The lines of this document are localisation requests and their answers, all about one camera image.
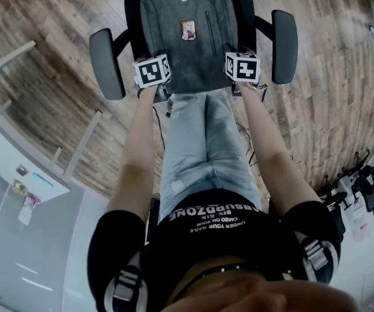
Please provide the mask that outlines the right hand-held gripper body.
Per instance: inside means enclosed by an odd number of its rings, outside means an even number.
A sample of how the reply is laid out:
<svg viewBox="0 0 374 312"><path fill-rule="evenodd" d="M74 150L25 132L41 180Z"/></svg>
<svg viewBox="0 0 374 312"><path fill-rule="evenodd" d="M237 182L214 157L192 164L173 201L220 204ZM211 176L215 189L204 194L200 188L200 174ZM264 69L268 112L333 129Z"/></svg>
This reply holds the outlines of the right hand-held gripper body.
<svg viewBox="0 0 374 312"><path fill-rule="evenodd" d="M249 83L251 87L263 95L267 91L267 85L259 85L260 59L253 53L225 53L224 72L232 81L232 96L241 96L238 82Z"/></svg>

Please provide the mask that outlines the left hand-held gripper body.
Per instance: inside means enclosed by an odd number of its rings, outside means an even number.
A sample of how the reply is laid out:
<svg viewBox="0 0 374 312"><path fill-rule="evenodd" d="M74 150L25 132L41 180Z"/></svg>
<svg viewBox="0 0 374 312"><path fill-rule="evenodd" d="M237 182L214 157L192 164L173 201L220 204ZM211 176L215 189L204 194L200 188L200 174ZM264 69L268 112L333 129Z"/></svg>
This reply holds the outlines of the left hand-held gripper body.
<svg viewBox="0 0 374 312"><path fill-rule="evenodd" d="M148 87L157 86L154 103L168 101L170 95L167 83L170 82L172 73L166 54L148 58L133 64L135 69L134 81L138 90L138 97Z"/></svg>

